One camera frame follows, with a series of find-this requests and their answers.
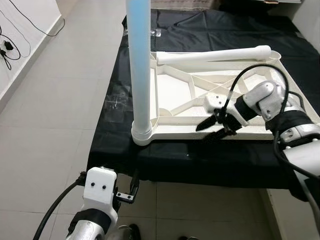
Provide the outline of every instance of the table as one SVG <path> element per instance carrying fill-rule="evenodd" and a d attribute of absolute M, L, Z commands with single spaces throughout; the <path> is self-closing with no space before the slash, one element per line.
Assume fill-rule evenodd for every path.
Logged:
<path fill-rule="evenodd" d="M 217 10 L 152 10 L 152 51 L 204 52 L 269 45 L 320 112 L 319 53 L 289 18 L 252 18 Z M 137 146 L 133 122 L 128 36 L 122 38 L 110 84 L 94 133 L 87 168 L 105 166 L 141 180 L 235 188 L 290 189 L 302 198 L 292 172 L 285 173 L 269 141 L 156 140 Z"/>

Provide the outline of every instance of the white floor tile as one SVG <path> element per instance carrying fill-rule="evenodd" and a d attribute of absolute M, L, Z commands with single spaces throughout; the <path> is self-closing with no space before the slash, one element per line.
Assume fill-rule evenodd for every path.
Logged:
<path fill-rule="evenodd" d="M 73 218 L 74 215 L 72 214 L 58 214 L 54 222 L 50 240 L 66 239 L 68 228 Z"/>
<path fill-rule="evenodd" d="M 55 78 L 98 78 L 102 70 L 102 60 L 108 48 L 101 41 L 98 47 L 87 49 L 95 42 L 54 39 L 34 63 L 28 76 Z"/>
<path fill-rule="evenodd" d="M 79 0 L 28 75 L 98 78 L 117 52 L 125 15 L 124 0 Z"/>
<path fill-rule="evenodd" d="M 81 134 L 81 139 L 74 156 L 70 174 L 65 188 L 71 185 L 78 177 L 79 172 L 85 171 L 88 163 L 88 156 L 91 147 L 91 142 L 94 137 L 94 130 L 84 130 Z M 75 214 L 81 210 L 84 204 L 83 200 L 84 187 L 75 187 L 65 198 L 62 200 L 58 213 L 59 214 Z"/>
<path fill-rule="evenodd" d="M 128 193 L 131 177 L 119 174 L 117 186 L 121 193 Z M 122 203 L 119 216 L 123 217 L 156 217 L 156 187 L 157 184 L 150 181 L 140 181 L 139 190 L 134 204 Z"/>
<path fill-rule="evenodd" d="M 274 239 L 272 235 L 272 231 L 267 222 L 253 223 L 251 229 L 252 229 L 251 232 L 254 240 L 273 240 Z"/>
<path fill-rule="evenodd" d="M 0 115 L 1 126 L 55 129 L 84 126 L 97 79 L 29 78 L 26 89 L 14 95 Z"/>
<path fill-rule="evenodd" d="M 43 217 L 43 213 L 0 210 L 0 240 L 33 239 Z M 55 214 L 49 218 L 41 234 L 41 240 L 50 238 L 55 218 Z"/>
<path fill-rule="evenodd" d="M 83 126 L 84 129 L 95 130 L 97 127 L 102 106 L 106 98 L 115 60 L 116 56 L 114 57 L 114 59 L 110 58 L 110 60 L 107 61 L 108 63 L 105 64 L 103 72 L 101 72 L 101 79 L 99 80 L 96 86 L 94 97 L 91 101 L 89 111 L 86 115 L 86 119 Z"/>
<path fill-rule="evenodd" d="M 117 54 L 119 50 L 119 45 L 114 45 L 112 49 L 109 50 L 108 55 L 105 55 L 103 60 L 102 60 L 102 69 L 99 75 L 99 78 L 105 79 L 105 80 L 110 80 L 112 71 L 115 66 L 115 62 L 117 59 Z"/>
<path fill-rule="evenodd" d="M 250 191 L 254 190 L 160 182 L 157 184 L 157 217 L 253 223 Z"/>
<path fill-rule="evenodd" d="M 177 240 L 181 236 L 199 240 L 253 240 L 251 229 L 244 224 L 236 227 L 233 222 L 157 219 L 157 240 Z"/>
<path fill-rule="evenodd" d="M 105 25 L 111 25 L 114 24 L 116 20 L 122 21 L 125 15 L 125 0 L 78 0 L 69 18 L 84 20 L 98 19 L 103 21 Z"/>
<path fill-rule="evenodd" d="M 79 130 L 0 127 L 0 210 L 45 213 L 64 190 Z"/>

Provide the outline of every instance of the robotic arm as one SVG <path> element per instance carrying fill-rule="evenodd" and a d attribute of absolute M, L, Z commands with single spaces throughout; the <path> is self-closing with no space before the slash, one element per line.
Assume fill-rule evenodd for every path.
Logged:
<path fill-rule="evenodd" d="M 282 73 L 272 65 L 256 65 L 259 66 L 271 67 Z M 254 67 L 242 71 L 237 79 Z M 320 234 L 320 126 L 307 116 L 302 99 L 300 104 L 294 100 L 292 95 L 296 93 L 274 81 L 264 81 L 235 102 L 230 100 L 237 79 L 228 97 L 213 94 L 205 97 L 204 107 L 212 116 L 201 122 L 196 130 L 201 131 L 218 122 L 223 128 L 208 134 L 204 140 L 222 139 L 237 134 L 238 129 L 249 125 L 250 119 L 261 116 L 266 129 L 274 135 L 274 154 L 281 163 L 289 166 L 288 174 L 293 173 L 295 181 L 300 184 L 305 196 L 299 198 L 309 201 Z"/>
<path fill-rule="evenodd" d="M 117 174 L 112 169 L 93 167 L 87 172 L 83 192 L 84 204 L 71 221 L 67 240 L 105 239 L 108 230 L 116 226 L 121 202 L 134 203 L 139 179 L 136 174 L 133 176 L 129 194 L 119 192 L 116 184 Z M 131 236 L 130 239 L 138 240 L 130 232 L 124 234 L 127 238 L 123 239 Z"/>

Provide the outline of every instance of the electrical wire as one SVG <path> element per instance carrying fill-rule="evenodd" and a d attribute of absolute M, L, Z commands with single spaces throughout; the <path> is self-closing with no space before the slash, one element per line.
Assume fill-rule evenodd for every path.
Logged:
<path fill-rule="evenodd" d="M 31 44 L 30 44 L 30 42 L 26 39 L 25 35 L 21 31 L 19 31 L 19 29 L 14 25 L 14 23 L 9 18 L 6 17 L 6 15 L 4 14 L 4 12 L 1 9 L 0 9 L 0 13 L 2 13 L 2 15 L 12 24 L 12 26 L 21 34 L 21 36 L 24 38 L 24 40 L 29 44 L 29 53 L 28 53 L 28 55 L 27 56 L 21 55 L 23 58 L 29 57 L 30 54 L 31 54 Z"/>
<path fill-rule="evenodd" d="M 33 240 L 39 240 L 42 231 L 44 230 L 47 221 L 49 220 L 51 214 L 54 212 L 54 210 L 56 209 L 56 207 L 59 205 L 59 203 L 61 202 L 61 200 L 72 190 L 74 189 L 77 185 L 82 185 L 84 186 L 84 182 L 86 181 L 86 176 L 87 173 L 82 171 L 80 173 L 80 176 L 78 177 L 77 180 L 75 180 L 74 183 L 72 183 L 68 188 L 66 188 L 63 193 L 61 193 L 61 195 L 54 201 L 54 203 L 51 205 L 51 207 L 48 209 L 48 211 L 46 212 L 46 214 L 44 215 L 41 223 L 39 224 Z"/>
<path fill-rule="evenodd" d="M 225 118 L 226 116 L 226 111 L 227 111 L 227 106 L 230 102 L 230 99 L 231 99 L 231 96 L 233 94 L 233 90 L 235 89 L 235 86 L 237 84 L 237 82 L 239 81 L 239 79 L 243 76 L 243 74 L 245 74 L 247 71 L 251 70 L 251 69 L 254 69 L 254 68 L 257 68 L 257 67 L 268 67 L 268 68 L 272 68 L 274 70 L 276 70 L 283 78 L 283 81 L 284 81 L 284 85 L 285 85 L 285 90 L 284 90 L 284 98 L 283 98 L 283 102 L 281 104 L 281 108 L 280 108 L 280 112 L 279 112 L 279 115 L 281 115 L 284 111 L 285 111 L 285 108 L 286 108 L 286 104 L 287 104 L 287 101 L 288 101 L 288 97 L 289 97 L 289 82 L 288 82 L 288 79 L 286 77 L 286 75 L 284 74 L 284 72 L 276 67 L 276 66 L 273 66 L 271 64 L 266 64 L 266 63 L 261 63 L 261 64 L 255 64 L 255 65 L 251 65 L 247 68 L 245 68 L 243 71 L 241 71 L 239 73 L 238 76 L 236 76 L 235 80 L 233 81 L 232 83 L 232 86 L 230 88 L 230 91 L 229 91 L 229 94 L 227 96 L 227 99 L 226 99 L 226 102 L 224 104 L 224 106 L 221 108 L 221 112 L 219 114 L 219 118 L 223 121 L 223 118 Z M 317 175 L 314 175 L 313 173 L 311 172 L 308 172 L 296 165 L 294 165 L 293 163 L 289 162 L 285 157 L 283 157 L 280 153 L 280 150 L 278 148 L 278 140 L 279 140 L 279 126 L 280 126 L 281 122 L 279 121 L 274 129 L 274 138 L 273 138 L 273 152 L 274 152 L 274 155 L 276 156 L 276 158 L 279 160 L 279 161 L 282 161 L 283 163 L 285 163 L 288 167 L 290 167 L 291 169 L 297 171 L 298 173 L 301 173 L 302 175 L 305 175 L 307 176 L 308 178 L 312 178 L 312 179 L 315 179 L 317 181 L 320 181 L 320 177 L 317 176 Z"/>
<path fill-rule="evenodd" d="M 304 111 L 306 111 L 306 109 L 305 109 L 305 104 L 304 104 L 304 99 L 302 98 L 302 96 L 301 96 L 299 93 L 296 93 L 296 92 L 294 92 L 294 91 L 289 91 L 289 94 L 292 94 L 292 95 L 297 96 L 297 97 L 299 98 L 300 107 L 301 107 Z"/>
<path fill-rule="evenodd" d="M 276 133 L 274 135 L 273 142 L 272 142 L 272 148 L 273 148 L 273 152 L 274 152 L 274 155 L 276 156 L 276 158 L 281 160 L 285 164 L 287 164 L 289 167 L 291 167 L 293 170 L 297 171 L 298 173 L 300 173 L 302 175 L 305 175 L 310 179 L 315 179 L 317 181 L 320 181 L 320 177 L 319 176 L 317 176 L 317 175 L 315 175 L 315 174 L 313 174 L 311 172 L 308 172 L 308 171 L 306 171 L 306 170 L 294 165 L 293 163 L 289 162 L 287 159 L 285 159 L 280 153 L 280 150 L 279 150 L 279 147 L 278 147 L 278 139 L 279 139 L 279 131 L 276 131 Z"/>
<path fill-rule="evenodd" d="M 1 34 L 0 35 L 0 37 L 1 36 L 3 36 L 3 37 L 5 37 L 6 39 L 8 39 L 12 44 L 13 44 L 13 46 L 15 47 L 15 49 L 18 51 L 18 53 L 19 53 L 19 56 L 17 57 L 17 58 L 11 58 L 11 57 L 9 57 L 8 55 L 5 55 L 8 59 L 10 59 L 10 60 L 19 60 L 20 58 L 21 58 L 21 53 L 20 53 L 20 51 L 19 51 L 19 48 L 16 46 L 16 44 L 14 43 L 14 41 L 12 41 L 8 36 L 6 36 L 6 35 L 3 35 L 3 34 Z"/>
<path fill-rule="evenodd" d="M 11 66 L 10 62 L 6 59 L 6 55 L 1 53 L 1 56 L 2 56 L 3 59 L 4 59 L 4 62 L 5 62 L 6 67 L 11 71 L 12 66 Z"/>
<path fill-rule="evenodd" d="M 60 31 L 65 27 L 65 25 L 66 25 L 66 20 L 63 18 L 63 25 L 62 25 L 62 27 L 58 30 L 58 32 L 56 33 L 56 34 L 54 34 L 54 35 L 51 35 L 51 34 L 48 34 L 48 33 L 46 33 L 46 32 L 44 32 L 44 31 L 42 31 L 40 28 L 38 28 L 26 15 L 24 15 L 20 10 L 19 10 L 19 8 L 17 8 L 17 6 L 11 1 L 11 0 L 8 0 L 13 6 L 14 6 L 14 8 L 22 15 L 22 16 L 24 16 L 31 24 L 32 24 L 32 26 L 34 26 L 38 31 L 40 31 L 41 33 L 43 33 L 43 34 L 45 34 L 45 35 L 47 35 L 47 36 L 49 36 L 49 37 L 55 37 L 55 36 L 57 36 L 59 33 L 60 33 Z"/>

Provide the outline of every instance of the white pole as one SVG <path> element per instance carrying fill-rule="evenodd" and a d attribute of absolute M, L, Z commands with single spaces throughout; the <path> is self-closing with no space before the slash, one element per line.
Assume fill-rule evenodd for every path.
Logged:
<path fill-rule="evenodd" d="M 147 145 L 150 122 L 150 0 L 126 0 L 133 118 L 131 134 L 138 145 Z"/>
<path fill-rule="evenodd" d="M 227 61 L 240 59 L 265 60 L 271 55 L 268 45 L 260 45 L 251 48 L 239 48 L 221 51 L 205 51 L 185 54 L 175 54 L 163 51 L 156 52 L 158 64 L 174 64 L 190 61 Z"/>

